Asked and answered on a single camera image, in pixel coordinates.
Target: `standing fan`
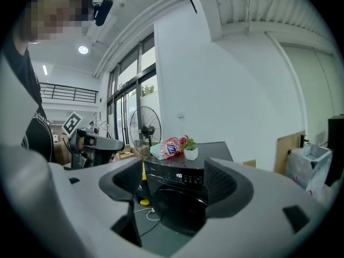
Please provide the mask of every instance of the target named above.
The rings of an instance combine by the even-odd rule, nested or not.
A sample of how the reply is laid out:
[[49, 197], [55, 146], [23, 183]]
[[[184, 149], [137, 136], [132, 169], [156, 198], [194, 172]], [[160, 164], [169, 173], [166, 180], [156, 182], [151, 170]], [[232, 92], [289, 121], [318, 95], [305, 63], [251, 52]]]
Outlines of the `standing fan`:
[[[138, 125], [138, 110], [141, 112], [141, 127]], [[151, 154], [150, 147], [160, 143], [161, 125], [152, 108], [142, 106], [130, 120], [130, 138], [136, 150], [143, 156]]]

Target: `white pot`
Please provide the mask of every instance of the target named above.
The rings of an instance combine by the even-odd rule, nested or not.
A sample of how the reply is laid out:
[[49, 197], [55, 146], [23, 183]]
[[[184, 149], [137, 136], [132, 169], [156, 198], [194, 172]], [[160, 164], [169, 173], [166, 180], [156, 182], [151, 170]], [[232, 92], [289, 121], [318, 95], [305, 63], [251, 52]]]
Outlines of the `white pot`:
[[194, 161], [198, 157], [198, 148], [195, 150], [184, 150], [184, 155], [187, 160]]

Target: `tree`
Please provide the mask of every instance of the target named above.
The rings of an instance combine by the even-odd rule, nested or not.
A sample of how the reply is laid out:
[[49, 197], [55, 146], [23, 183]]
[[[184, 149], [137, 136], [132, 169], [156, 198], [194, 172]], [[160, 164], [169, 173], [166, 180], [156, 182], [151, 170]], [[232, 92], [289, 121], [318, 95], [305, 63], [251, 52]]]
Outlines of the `tree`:
[[[141, 86], [141, 96], [148, 96], [149, 94], [153, 93], [155, 89], [154, 85], [151, 85], [150, 87], [148, 85], [146, 85], [145, 87]], [[136, 95], [136, 89], [133, 90], [130, 94], [130, 96], [132, 97], [133, 95]]]

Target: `corrugated ceiling panel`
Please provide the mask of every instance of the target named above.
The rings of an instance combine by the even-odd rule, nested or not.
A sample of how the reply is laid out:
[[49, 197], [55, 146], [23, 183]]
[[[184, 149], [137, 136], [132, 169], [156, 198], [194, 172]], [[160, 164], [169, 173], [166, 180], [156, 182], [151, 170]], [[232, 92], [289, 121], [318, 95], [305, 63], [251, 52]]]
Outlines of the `corrugated ceiling panel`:
[[249, 21], [298, 26], [329, 38], [321, 15], [309, 0], [217, 0], [221, 24]]

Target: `ceiling beam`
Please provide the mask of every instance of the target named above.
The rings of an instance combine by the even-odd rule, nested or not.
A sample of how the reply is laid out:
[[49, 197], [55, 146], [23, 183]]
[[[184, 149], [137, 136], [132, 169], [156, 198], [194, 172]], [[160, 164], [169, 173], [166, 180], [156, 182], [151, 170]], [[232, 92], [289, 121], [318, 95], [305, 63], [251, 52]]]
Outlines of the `ceiling beam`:
[[192, 0], [197, 13], [202, 15], [209, 28], [210, 41], [218, 40], [222, 37], [220, 13], [217, 0]]

